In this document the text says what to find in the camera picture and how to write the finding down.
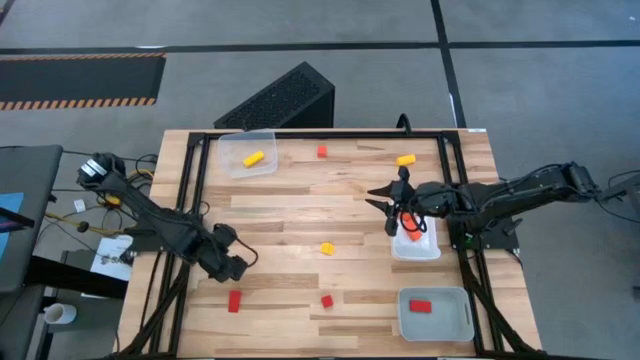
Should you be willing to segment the black hazard-striped floor mat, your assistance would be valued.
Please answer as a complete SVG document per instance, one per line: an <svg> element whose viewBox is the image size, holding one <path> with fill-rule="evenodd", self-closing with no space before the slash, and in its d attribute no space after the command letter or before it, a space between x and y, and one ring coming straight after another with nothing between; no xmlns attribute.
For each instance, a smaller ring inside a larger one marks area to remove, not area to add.
<svg viewBox="0 0 640 360"><path fill-rule="evenodd" d="M151 106L164 53L0 59L0 111Z"/></svg>

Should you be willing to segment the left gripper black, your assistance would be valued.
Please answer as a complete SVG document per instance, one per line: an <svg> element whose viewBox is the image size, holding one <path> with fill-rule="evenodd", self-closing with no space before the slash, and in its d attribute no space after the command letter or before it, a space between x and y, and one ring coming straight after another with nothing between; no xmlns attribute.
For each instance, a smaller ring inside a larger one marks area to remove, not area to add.
<svg viewBox="0 0 640 360"><path fill-rule="evenodd" d="M197 262L208 274L220 283L234 279L234 273L244 273L249 264L240 256L230 257L228 247L236 240L237 233L226 224L215 224L197 250Z"/></svg>

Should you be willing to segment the gray side desk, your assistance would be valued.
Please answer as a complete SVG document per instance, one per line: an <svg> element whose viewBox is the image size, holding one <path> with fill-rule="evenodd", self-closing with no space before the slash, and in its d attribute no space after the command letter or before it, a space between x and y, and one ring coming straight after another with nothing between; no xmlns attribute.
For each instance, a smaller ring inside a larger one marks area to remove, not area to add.
<svg viewBox="0 0 640 360"><path fill-rule="evenodd" d="M0 293L23 285L61 155L59 145L0 148Z"/></svg>

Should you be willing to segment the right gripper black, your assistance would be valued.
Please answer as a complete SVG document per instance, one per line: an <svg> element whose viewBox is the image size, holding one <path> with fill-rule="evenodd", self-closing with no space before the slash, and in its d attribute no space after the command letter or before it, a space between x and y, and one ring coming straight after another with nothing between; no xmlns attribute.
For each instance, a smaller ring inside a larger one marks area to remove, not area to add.
<svg viewBox="0 0 640 360"><path fill-rule="evenodd" d="M384 187L367 191L370 195L388 197L391 200L389 203L366 199L368 204L385 213L384 230L389 236L396 235L398 221L401 221L403 213L411 214L418 223L417 229L426 232L424 216L445 218L451 212L456 200L453 188L439 182L427 182L414 188L409 183L409 170L404 166L399 168L398 175L398 180Z"/></svg>

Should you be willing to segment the clear plastic container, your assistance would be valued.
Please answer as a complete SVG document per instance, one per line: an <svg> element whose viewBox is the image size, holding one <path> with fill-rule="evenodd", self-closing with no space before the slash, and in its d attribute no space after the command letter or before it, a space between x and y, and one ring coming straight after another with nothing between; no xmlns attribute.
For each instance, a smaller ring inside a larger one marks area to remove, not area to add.
<svg viewBox="0 0 640 360"><path fill-rule="evenodd" d="M262 151L265 157L253 167L246 168L243 160ZM223 135L217 142L217 161L231 178L246 178L274 173L278 168L275 132L271 129Z"/></svg>

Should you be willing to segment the white printed paper sheet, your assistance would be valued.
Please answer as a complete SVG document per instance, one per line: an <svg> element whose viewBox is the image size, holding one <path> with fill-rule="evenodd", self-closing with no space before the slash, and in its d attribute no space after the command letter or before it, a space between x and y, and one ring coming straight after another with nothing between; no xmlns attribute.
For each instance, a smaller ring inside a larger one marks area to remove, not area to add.
<svg viewBox="0 0 640 360"><path fill-rule="evenodd" d="M90 271L123 281L129 281L132 266L123 262L120 256L129 248L133 239L128 235L115 238L103 237L97 254L94 256Z"/></svg>

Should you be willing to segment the gray plastic bin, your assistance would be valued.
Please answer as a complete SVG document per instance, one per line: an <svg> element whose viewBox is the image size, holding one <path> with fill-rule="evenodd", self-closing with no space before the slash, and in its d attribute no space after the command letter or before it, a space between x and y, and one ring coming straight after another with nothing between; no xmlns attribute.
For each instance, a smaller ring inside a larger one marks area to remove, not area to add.
<svg viewBox="0 0 640 360"><path fill-rule="evenodd" d="M428 300L430 313L409 310L410 299ZM397 295L401 336L410 342L467 342L474 338L469 298L461 287L408 287Z"/></svg>

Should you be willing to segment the white mug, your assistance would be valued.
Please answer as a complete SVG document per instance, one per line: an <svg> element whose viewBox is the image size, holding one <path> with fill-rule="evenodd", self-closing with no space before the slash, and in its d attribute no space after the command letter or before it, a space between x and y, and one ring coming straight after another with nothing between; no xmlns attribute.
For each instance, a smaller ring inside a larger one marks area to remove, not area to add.
<svg viewBox="0 0 640 360"><path fill-rule="evenodd" d="M77 316L77 308L70 304L54 303L44 308L44 321L49 325L71 324Z"/></svg>

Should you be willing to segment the white plastic bin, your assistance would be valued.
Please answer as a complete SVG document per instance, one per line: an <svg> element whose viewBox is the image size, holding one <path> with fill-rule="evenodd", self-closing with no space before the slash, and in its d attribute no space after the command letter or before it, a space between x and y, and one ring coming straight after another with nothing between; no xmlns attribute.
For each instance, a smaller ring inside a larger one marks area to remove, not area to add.
<svg viewBox="0 0 640 360"><path fill-rule="evenodd" d="M420 232L420 237L413 240L409 233L398 221L398 230L391 238L391 253L394 258L402 261L431 261L441 256L438 247L435 219L424 216L426 232Z"/></svg>

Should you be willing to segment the black perforated computer case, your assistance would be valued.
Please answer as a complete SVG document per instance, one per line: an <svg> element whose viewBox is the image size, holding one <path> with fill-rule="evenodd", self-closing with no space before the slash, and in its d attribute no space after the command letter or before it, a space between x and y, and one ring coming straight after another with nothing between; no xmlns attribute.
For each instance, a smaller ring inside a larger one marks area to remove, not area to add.
<svg viewBox="0 0 640 360"><path fill-rule="evenodd" d="M302 62L216 120L216 129L332 128L335 86Z"/></svg>

